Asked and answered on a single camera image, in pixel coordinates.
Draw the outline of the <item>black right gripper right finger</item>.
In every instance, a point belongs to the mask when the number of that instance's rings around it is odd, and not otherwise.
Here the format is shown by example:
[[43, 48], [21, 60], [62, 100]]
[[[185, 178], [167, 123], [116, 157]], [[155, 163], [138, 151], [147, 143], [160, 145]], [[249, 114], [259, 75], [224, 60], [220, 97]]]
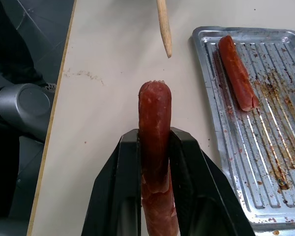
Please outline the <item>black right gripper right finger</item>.
[[190, 133], [171, 129], [169, 157], [182, 236], [250, 235], [250, 223], [226, 176]]

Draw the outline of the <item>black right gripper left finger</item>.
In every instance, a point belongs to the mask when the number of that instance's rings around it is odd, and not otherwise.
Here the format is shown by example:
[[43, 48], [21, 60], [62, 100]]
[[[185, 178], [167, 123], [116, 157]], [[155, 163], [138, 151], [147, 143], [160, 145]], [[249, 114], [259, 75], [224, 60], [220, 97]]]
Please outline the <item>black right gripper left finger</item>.
[[138, 130], [123, 134], [94, 181], [82, 235], [141, 234], [141, 157]]

